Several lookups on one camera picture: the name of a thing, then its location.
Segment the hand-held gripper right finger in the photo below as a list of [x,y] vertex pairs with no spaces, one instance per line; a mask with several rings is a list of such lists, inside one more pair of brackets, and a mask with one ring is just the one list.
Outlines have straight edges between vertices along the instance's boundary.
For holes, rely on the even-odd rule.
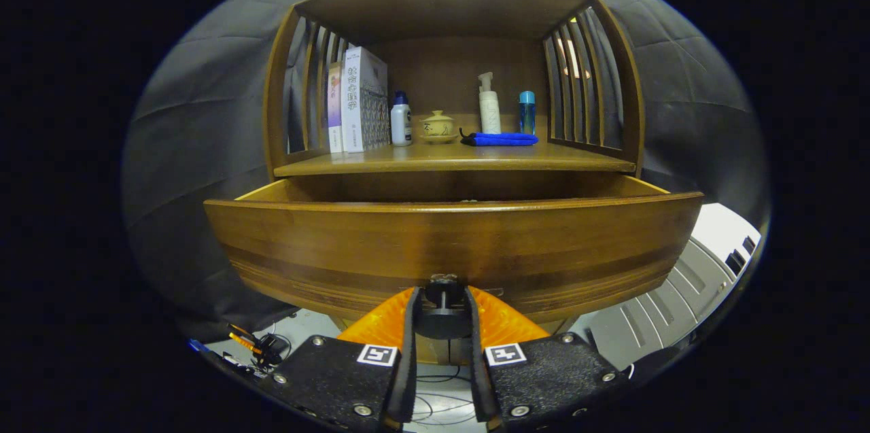
[[470,391],[487,431],[566,432],[628,392],[628,373],[574,332],[549,334],[471,285],[465,294]]

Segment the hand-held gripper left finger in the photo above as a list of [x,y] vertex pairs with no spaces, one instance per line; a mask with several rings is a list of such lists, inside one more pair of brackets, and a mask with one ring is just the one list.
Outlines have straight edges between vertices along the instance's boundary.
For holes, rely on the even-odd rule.
[[401,432],[413,417],[421,290],[407,288],[338,337],[314,334],[262,381],[262,393],[322,432]]

